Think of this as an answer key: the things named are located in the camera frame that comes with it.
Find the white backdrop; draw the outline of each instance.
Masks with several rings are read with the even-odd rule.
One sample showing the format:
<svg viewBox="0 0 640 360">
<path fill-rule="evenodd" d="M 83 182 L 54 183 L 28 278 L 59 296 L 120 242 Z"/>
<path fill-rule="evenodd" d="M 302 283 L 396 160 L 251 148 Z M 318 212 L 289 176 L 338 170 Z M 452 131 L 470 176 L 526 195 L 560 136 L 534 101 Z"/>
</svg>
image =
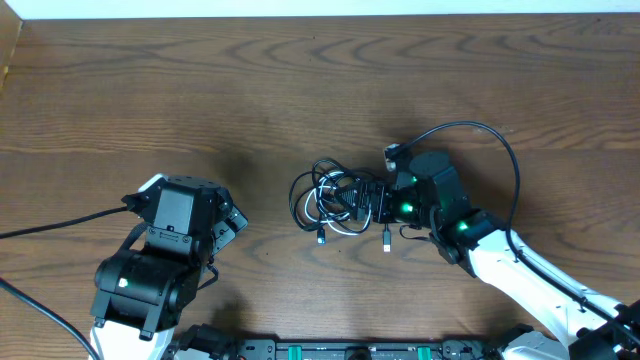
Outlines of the white backdrop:
<svg viewBox="0 0 640 360">
<path fill-rule="evenodd" d="M 6 0 L 29 19 L 640 12 L 640 0 Z"/>
</svg>

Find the cable plug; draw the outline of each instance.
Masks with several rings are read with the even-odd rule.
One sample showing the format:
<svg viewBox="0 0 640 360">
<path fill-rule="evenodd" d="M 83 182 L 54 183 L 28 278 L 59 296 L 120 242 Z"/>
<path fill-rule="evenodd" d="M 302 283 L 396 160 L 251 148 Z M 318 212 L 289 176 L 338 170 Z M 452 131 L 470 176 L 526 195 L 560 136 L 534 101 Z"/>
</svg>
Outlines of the cable plug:
<svg viewBox="0 0 640 360">
<path fill-rule="evenodd" d="M 391 230 L 389 230 L 389 224 L 384 224 L 384 230 L 382 230 L 382 251 L 391 252 Z"/>
<path fill-rule="evenodd" d="M 318 234 L 318 245 L 324 245 L 327 243 L 327 238 L 324 235 L 324 228 L 319 228 L 317 231 Z"/>
</svg>

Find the cable connector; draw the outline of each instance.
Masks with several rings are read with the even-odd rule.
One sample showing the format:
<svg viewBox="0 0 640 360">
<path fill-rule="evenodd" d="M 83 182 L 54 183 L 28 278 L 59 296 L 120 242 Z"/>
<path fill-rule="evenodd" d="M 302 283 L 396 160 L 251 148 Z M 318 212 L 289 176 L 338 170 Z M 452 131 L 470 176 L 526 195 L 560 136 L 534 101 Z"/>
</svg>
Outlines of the cable connector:
<svg viewBox="0 0 640 360">
<path fill-rule="evenodd" d="M 324 228 L 318 229 L 318 245 L 324 245 L 327 243 L 327 238 L 324 235 Z"/>
<path fill-rule="evenodd" d="M 382 231 L 382 251 L 391 252 L 391 230 L 389 230 L 389 224 L 384 224 L 384 230 Z"/>
</svg>

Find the table surface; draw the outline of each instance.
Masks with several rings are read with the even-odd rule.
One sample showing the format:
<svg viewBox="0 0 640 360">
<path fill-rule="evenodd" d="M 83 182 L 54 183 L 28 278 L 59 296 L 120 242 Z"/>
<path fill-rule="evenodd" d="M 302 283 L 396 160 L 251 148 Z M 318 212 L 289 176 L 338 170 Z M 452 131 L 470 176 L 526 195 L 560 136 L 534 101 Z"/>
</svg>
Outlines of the table surface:
<svg viewBox="0 0 640 360">
<path fill-rule="evenodd" d="M 540 325 L 435 248 L 381 227 L 291 220 L 313 161 L 384 173 L 383 147 L 448 121 L 501 131 L 519 157 L 515 229 L 579 281 L 640 297 L 640 15 L 32 21 L 0 99 L 0 229 L 119 206 L 158 172 L 229 188 L 250 221 L 220 281 L 182 314 L 286 338 L 495 336 Z M 472 201 L 505 216 L 511 164 L 487 133 L 447 150 Z M 0 274 L 88 334 L 93 275 L 139 221 L 118 214 L 2 240 Z M 0 292 L 0 354 L 81 358 L 50 320 Z"/>
</svg>

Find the wooden tabletop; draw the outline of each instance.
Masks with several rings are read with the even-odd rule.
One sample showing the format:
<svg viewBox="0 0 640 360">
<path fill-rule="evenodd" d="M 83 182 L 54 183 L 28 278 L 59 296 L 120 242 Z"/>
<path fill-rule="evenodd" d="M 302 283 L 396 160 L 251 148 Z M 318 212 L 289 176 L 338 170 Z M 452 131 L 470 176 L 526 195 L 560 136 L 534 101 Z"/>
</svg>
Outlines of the wooden tabletop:
<svg viewBox="0 0 640 360">
<path fill-rule="evenodd" d="M 246 231 L 179 332 L 287 338 L 495 336 L 539 324 L 508 297 L 380 226 L 327 245 L 291 220 L 313 161 L 384 174 L 382 149 L 454 120 L 501 131 L 520 161 L 515 229 L 577 280 L 640 298 L 640 15 L 31 21 L 0 99 L 0 231 L 119 206 L 152 175 L 224 184 Z M 452 129 L 474 204 L 505 216 L 511 164 Z M 88 335 L 97 266 L 139 221 L 118 214 L 2 240 L 0 275 Z M 82 358 L 0 292 L 0 356 Z"/>
</svg>

